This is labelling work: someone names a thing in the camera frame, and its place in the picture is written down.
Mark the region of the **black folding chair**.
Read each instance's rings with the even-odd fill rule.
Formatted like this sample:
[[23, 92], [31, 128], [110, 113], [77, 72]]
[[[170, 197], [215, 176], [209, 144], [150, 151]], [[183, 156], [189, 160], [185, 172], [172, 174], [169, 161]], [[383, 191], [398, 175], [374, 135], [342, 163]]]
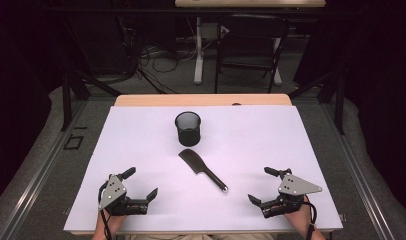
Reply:
[[214, 92], [218, 92], [223, 68], [263, 71], [271, 74], [267, 92], [275, 82], [284, 39], [288, 36], [286, 19], [264, 14], [230, 14], [217, 24], [217, 52]]

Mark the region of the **black metal stand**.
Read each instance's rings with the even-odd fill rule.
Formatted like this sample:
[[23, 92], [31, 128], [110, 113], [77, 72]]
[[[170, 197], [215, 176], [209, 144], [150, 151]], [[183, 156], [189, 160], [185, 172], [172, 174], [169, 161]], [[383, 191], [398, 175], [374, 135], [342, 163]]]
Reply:
[[335, 97], [334, 125], [341, 135], [344, 135], [343, 111], [346, 84], [346, 68], [336, 67], [334, 70], [322, 75], [305, 85], [301, 85], [296, 90], [288, 94], [290, 99], [294, 99], [309, 91], [317, 85], [321, 85], [321, 90], [317, 95], [319, 103], [330, 103]]
[[72, 122], [72, 99], [71, 93], [74, 93], [80, 101], [86, 101], [90, 98], [91, 94], [86, 88], [86, 83], [90, 83], [101, 90], [109, 93], [114, 97], [121, 95], [121, 92], [115, 90], [109, 85], [101, 82], [85, 71], [75, 66], [68, 66], [64, 70], [62, 78], [62, 98], [63, 98], [63, 125], [61, 130], [65, 131]]

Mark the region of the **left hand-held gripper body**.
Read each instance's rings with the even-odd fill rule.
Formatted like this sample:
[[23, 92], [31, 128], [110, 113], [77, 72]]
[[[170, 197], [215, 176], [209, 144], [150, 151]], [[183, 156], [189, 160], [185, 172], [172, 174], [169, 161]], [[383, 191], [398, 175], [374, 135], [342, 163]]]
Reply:
[[101, 186], [98, 195], [98, 209], [105, 210], [111, 216], [146, 215], [147, 199], [131, 199], [127, 196], [127, 188], [123, 181], [130, 174], [111, 174]]

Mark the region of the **person's left hand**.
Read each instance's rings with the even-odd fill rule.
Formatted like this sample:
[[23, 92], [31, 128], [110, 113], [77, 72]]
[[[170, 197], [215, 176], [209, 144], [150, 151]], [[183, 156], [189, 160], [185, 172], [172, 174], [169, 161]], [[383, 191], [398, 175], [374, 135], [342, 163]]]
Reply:
[[[105, 218], [107, 220], [107, 225], [109, 227], [110, 233], [111, 234], [116, 234], [117, 231], [121, 228], [121, 226], [123, 225], [126, 216], [110, 216], [109, 213], [104, 210], [104, 214], [105, 214]], [[95, 232], [98, 233], [104, 233], [105, 231], [105, 225], [103, 222], [103, 218], [101, 216], [101, 214], [98, 214], [97, 216], [97, 222], [96, 222], [96, 228], [95, 228]]]

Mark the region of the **person's right hand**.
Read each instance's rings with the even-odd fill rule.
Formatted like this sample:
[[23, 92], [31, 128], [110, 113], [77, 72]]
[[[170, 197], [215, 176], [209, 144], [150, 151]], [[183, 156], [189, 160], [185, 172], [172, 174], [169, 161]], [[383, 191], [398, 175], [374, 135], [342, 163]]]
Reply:
[[293, 213], [287, 213], [284, 217], [294, 227], [294, 229], [302, 236], [305, 237], [311, 224], [311, 207], [310, 201], [307, 196], [304, 196], [304, 203], [300, 209]]

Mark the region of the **black mesh pen cup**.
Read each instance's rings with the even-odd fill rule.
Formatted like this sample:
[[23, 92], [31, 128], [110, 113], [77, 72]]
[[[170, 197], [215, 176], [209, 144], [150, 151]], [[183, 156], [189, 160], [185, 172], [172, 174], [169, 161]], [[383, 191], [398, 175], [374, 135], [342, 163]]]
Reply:
[[180, 113], [175, 118], [175, 126], [177, 129], [179, 142], [186, 147], [192, 147], [200, 142], [200, 116], [191, 111]]

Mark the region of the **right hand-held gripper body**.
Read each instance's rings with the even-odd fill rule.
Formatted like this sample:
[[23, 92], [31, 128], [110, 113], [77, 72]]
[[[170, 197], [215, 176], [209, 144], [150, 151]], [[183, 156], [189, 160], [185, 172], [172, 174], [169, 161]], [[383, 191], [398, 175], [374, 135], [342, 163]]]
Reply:
[[279, 195], [276, 199], [261, 204], [265, 218], [296, 212], [304, 203], [305, 195], [322, 191], [320, 186], [293, 175], [290, 169], [280, 171]]

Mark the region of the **white-legged desk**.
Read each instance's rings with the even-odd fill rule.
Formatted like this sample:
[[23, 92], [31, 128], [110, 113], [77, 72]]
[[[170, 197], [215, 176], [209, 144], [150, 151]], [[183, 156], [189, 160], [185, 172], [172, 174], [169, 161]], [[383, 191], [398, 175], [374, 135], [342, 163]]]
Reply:
[[[233, 8], [233, 7], [285, 7], [285, 8], [321, 8], [325, 0], [175, 0], [176, 7], [182, 8]], [[199, 85], [203, 80], [203, 47], [201, 18], [196, 18], [196, 64], [194, 83]]]

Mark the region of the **metal floor rail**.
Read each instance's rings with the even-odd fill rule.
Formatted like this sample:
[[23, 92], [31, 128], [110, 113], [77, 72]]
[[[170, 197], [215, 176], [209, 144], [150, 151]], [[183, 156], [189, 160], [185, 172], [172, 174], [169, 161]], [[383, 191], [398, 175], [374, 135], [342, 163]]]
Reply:
[[58, 110], [0, 198], [0, 240], [86, 240], [64, 230], [93, 147], [92, 105], [80, 101], [62, 132]]
[[352, 177], [352, 181], [357, 189], [357, 192], [361, 198], [361, 201], [367, 211], [367, 214], [376, 230], [379, 240], [396, 240], [392, 233], [389, 224], [387, 223], [385, 216], [380, 209], [377, 199], [374, 197], [363, 172], [357, 163], [357, 159], [347, 141], [346, 137], [340, 133], [335, 125], [334, 112], [328, 104], [320, 105], [324, 115], [327, 118], [327, 122], [332, 128], [339, 145], [345, 155], [345, 164]]

